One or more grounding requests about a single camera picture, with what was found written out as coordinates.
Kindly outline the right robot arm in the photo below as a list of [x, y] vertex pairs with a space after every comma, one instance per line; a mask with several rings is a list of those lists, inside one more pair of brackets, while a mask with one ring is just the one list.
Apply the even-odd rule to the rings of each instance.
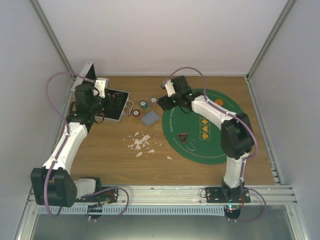
[[249, 116], [229, 111], [207, 96], [207, 82], [203, 92], [194, 91], [185, 76], [166, 79], [161, 88], [166, 95], [159, 98], [163, 111], [184, 107], [209, 120], [220, 130], [221, 149], [226, 155], [226, 170], [221, 181], [221, 196], [228, 203], [234, 202], [244, 192], [244, 170], [252, 148], [257, 148]]

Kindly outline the blue ten chip stack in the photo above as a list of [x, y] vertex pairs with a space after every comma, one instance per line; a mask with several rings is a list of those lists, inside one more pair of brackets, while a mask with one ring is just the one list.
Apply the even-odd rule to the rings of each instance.
[[156, 97], [152, 97], [152, 98], [150, 99], [150, 105], [151, 105], [152, 107], [156, 107], [156, 106], [158, 105], [158, 99], [157, 99]]

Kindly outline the red triangle dealer button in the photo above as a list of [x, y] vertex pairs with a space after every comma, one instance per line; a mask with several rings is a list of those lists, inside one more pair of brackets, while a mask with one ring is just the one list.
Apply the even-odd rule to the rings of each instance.
[[187, 142], [189, 134], [188, 133], [180, 133], [177, 135], [178, 139], [185, 144]]

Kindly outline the clear round button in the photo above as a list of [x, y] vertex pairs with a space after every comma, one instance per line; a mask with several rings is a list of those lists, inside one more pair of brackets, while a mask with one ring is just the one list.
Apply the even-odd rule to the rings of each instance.
[[198, 143], [194, 139], [188, 140], [185, 146], [189, 151], [192, 151], [192, 152], [198, 149]]

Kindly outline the orange big blind button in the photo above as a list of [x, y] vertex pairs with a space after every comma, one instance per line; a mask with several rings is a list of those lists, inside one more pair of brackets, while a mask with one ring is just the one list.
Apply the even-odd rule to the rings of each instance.
[[214, 102], [219, 106], [223, 106], [223, 104], [224, 104], [224, 101], [220, 98], [216, 99]]

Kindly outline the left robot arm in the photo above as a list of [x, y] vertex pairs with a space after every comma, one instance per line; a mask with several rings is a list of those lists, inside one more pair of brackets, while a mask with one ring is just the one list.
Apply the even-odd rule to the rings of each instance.
[[41, 168], [30, 174], [35, 201], [40, 206], [71, 207], [77, 199], [87, 197], [98, 202], [103, 197], [98, 177], [72, 180], [70, 171], [74, 158], [96, 116], [107, 106], [106, 79], [99, 78], [93, 85], [80, 84], [75, 88], [75, 110], [66, 117], [66, 125], [56, 148]]

